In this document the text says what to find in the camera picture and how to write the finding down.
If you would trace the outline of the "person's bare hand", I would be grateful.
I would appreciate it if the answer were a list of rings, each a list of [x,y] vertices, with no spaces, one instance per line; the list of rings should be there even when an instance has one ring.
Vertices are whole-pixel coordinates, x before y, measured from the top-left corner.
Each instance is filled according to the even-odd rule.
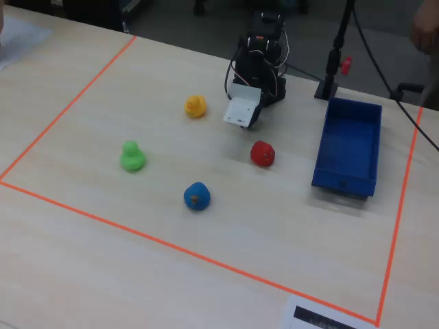
[[[410,33],[412,44],[425,54],[438,48],[438,0],[425,0],[414,15]]]

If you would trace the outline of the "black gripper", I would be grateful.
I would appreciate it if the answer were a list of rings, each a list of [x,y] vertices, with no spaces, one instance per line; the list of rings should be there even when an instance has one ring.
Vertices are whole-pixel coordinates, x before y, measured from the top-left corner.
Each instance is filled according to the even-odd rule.
[[[263,108],[264,93],[253,93],[243,97],[243,108],[241,114],[240,126],[245,129],[250,129],[258,120],[261,110]]]

